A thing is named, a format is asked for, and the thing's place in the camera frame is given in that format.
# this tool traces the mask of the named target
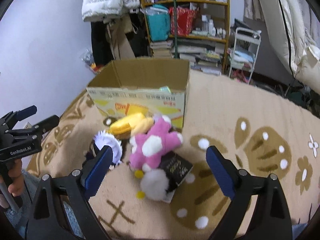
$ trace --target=pink plush toy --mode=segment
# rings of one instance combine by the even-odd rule
[[[144,172],[158,168],[161,157],[182,144],[182,135],[170,132],[171,120],[163,115],[147,134],[137,134],[130,138],[132,153],[130,166]]]

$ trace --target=box flap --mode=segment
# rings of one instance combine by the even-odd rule
[[[185,91],[188,77],[187,60],[145,57],[110,62],[88,87],[159,89],[168,86],[172,91]]]
[[[110,61],[103,71],[90,81],[88,87],[120,88],[120,82],[114,68],[114,61]]]

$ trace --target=cardboard box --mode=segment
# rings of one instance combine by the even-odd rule
[[[114,60],[87,86],[104,116],[124,117],[141,112],[165,114],[172,126],[183,127],[189,61],[165,58]],[[170,92],[160,91],[169,87]]]

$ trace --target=beige carpet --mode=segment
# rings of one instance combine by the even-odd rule
[[[64,176],[81,168],[92,137],[105,119],[87,93],[76,98],[60,125],[43,142],[30,173]],[[288,100],[226,77],[191,71],[184,143],[177,153],[194,164],[171,204],[137,199],[139,181],[121,164],[110,171],[90,204],[112,237],[207,239],[230,200],[223,196],[200,145],[216,145],[237,168],[281,179],[294,223],[305,223],[318,207],[320,120]],[[252,199],[241,225],[254,209]]]

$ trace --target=black gripper frame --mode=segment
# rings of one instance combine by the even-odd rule
[[[208,240],[235,239],[253,195],[258,195],[258,199],[251,222],[246,233],[236,239],[292,240],[292,224],[287,201],[275,174],[262,178],[252,176],[243,169],[237,170],[233,163],[225,159],[214,146],[207,149],[206,158],[218,184],[224,181],[220,180],[221,173],[216,174],[212,169],[214,165],[211,165],[212,161],[217,160],[224,167],[234,187],[231,203]]]
[[[61,196],[68,196],[76,220],[86,240],[111,240],[87,202],[84,181],[103,155],[107,167],[112,163],[111,147],[104,146],[96,157],[88,160],[83,169],[74,170],[66,177],[52,178],[45,174],[38,186],[28,221],[27,240],[79,240],[70,226]]]
[[[14,165],[15,159],[42,151],[42,135],[59,124],[59,117],[53,115],[29,129],[13,130],[18,121],[22,121],[36,112],[36,106],[30,106],[21,111],[9,112],[0,119],[0,175],[4,180],[0,187],[3,191],[2,194],[14,211],[18,211],[23,203],[21,197],[13,197],[7,191],[12,183],[8,171]]]

